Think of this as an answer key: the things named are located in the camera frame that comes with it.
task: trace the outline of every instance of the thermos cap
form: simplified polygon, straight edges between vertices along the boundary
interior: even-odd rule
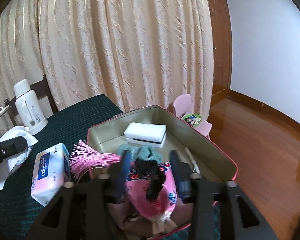
[[[21,80],[13,87],[16,98],[21,97],[25,93],[31,90],[29,82],[27,79]]]

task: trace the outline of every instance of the dark green tablecloth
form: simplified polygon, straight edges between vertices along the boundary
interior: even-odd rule
[[[36,155],[63,142],[71,152],[73,144],[87,138],[88,128],[122,111],[105,95],[89,98],[48,118],[47,126],[37,133],[38,142],[18,171],[0,191],[0,230],[9,239],[23,239],[43,206],[30,196]]]
[[[214,206],[214,235],[213,239],[214,240],[220,240],[221,235],[220,235],[220,204],[216,204]],[[189,228],[183,229],[179,232],[176,232],[175,234],[165,237],[161,240],[187,240],[189,236]]]

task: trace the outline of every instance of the pink tassel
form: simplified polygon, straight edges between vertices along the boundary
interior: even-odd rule
[[[69,162],[74,177],[78,179],[83,172],[88,171],[92,166],[108,168],[120,160],[121,157],[117,154],[99,153],[84,141],[79,140],[78,145],[74,145]]]

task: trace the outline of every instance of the tissue pack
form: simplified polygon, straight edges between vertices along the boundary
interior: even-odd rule
[[[63,183],[70,180],[69,152],[63,143],[59,143],[37,154],[31,196],[45,207]]]

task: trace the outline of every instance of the thermos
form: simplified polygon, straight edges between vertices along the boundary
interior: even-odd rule
[[[48,123],[38,102],[36,93],[31,90],[27,79],[21,80],[14,86],[16,108],[24,126],[29,127],[29,133],[35,135]]]

